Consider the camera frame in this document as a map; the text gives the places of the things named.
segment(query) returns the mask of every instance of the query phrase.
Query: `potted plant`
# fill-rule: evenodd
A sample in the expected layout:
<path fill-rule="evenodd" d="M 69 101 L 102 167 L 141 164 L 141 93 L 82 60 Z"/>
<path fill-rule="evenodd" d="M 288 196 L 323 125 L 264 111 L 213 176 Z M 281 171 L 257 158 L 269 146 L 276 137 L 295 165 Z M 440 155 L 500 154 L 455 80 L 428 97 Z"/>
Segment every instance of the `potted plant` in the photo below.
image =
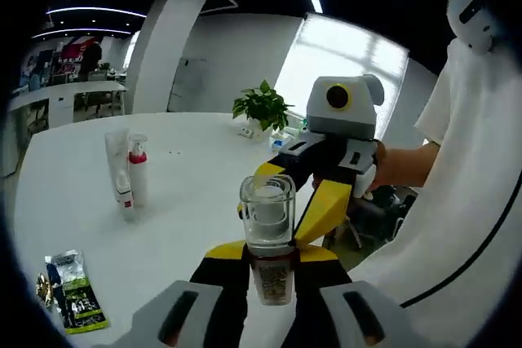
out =
<path fill-rule="evenodd" d="M 267 81 L 263 81 L 258 88 L 246 89 L 241 93 L 245 96 L 234 100 L 232 116 L 236 118 L 245 114 L 255 134 L 269 134 L 265 131 L 270 127 L 282 130 L 288 125 L 285 112 L 293 105 L 285 104 L 283 97 L 276 93 Z"/>

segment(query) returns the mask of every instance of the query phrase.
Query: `white table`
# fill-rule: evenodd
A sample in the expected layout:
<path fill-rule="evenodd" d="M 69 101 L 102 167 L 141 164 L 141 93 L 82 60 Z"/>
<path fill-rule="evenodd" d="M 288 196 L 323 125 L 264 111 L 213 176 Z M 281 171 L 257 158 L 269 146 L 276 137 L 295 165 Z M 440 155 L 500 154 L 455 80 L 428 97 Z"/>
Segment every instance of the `white table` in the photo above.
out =
<path fill-rule="evenodd" d="M 113 199 L 104 133 L 120 127 L 148 136 L 149 206 L 136 224 Z M 241 181 L 272 156 L 268 142 L 237 135 L 228 114 L 157 113 L 110 117 L 34 135 L 20 173 L 15 245 L 30 282 L 44 256 L 84 252 L 86 271 L 110 327 L 72 337 L 109 344 L 133 313 L 176 280 L 189 280 L 204 254 L 244 239 L 237 217 Z M 312 194 L 299 192 L 299 217 Z M 262 306 L 250 277 L 241 346 L 280 346 L 294 318 L 288 306 Z"/>
<path fill-rule="evenodd" d="M 126 91 L 126 88 L 115 81 L 85 81 L 43 87 L 40 90 L 31 91 L 13 98 L 9 103 L 3 133 L 3 176 L 6 177 L 15 172 L 19 159 L 15 122 L 13 119 L 15 110 L 48 99 L 49 128 L 56 128 L 57 126 L 73 122 L 74 96 L 76 94 L 99 91 L 108 91 L 114 94 L 118 91 Z"/>

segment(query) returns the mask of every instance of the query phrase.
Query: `window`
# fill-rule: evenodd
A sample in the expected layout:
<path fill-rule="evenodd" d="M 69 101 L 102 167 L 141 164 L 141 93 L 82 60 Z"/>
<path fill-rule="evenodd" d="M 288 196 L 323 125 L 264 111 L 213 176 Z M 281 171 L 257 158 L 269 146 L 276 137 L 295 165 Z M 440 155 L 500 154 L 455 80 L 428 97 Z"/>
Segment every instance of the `window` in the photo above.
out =
<path fill-rule="evenodd" d="M 357 26 L 310 14 L 290 48 L 275 89 L 291 112 L 306 115 L 308 97 L 321 76 L 356 77 L 372 73 L 384 88 L 384 104 L 375 106 L 375 137 L 381 139 L 399 96 L 408 51 Z"/>
<path fill-rule="evenodd" d="M 132 52 L 134 52 L 134 47 L 136 46 L 136 41 L 138 41 L 139 31 L 134 33 L 132 38 L 130 39 L 129 47 L 127 48 L 127 53 L 125 54 L 125 61 L 123 62 L 123 68 L 129 68 L 131 64 Z"/>

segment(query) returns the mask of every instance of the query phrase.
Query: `white pot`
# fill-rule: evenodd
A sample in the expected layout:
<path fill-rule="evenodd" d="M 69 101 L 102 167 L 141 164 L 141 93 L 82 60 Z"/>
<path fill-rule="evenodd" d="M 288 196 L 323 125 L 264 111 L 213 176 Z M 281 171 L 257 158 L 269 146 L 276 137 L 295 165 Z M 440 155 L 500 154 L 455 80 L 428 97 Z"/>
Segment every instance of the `white pot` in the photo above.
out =
<path fill-rule="evenodd" d="M 248 127 L 251 129 L 254 134 L 252 135 L 252 139 L 262 141 L 262 140 L 268 140 L 270 135 L 272 134 L 272 127 L 269 126 L 265 131 L 261 128 L 261 123 L 259 120 L 256 120 L 254 118 L 248 119 Z"/>

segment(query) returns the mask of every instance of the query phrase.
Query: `white column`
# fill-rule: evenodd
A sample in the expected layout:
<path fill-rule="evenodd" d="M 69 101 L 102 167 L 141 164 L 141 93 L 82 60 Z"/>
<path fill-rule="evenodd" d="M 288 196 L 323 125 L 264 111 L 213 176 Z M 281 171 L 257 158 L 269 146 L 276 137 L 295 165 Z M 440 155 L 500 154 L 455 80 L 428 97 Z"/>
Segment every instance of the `white column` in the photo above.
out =
<path fill-rule="evenodd" d="M 179 59 L 205 1 L 155 1 L 130 59 L 127 113 L 166 112 Z"/>

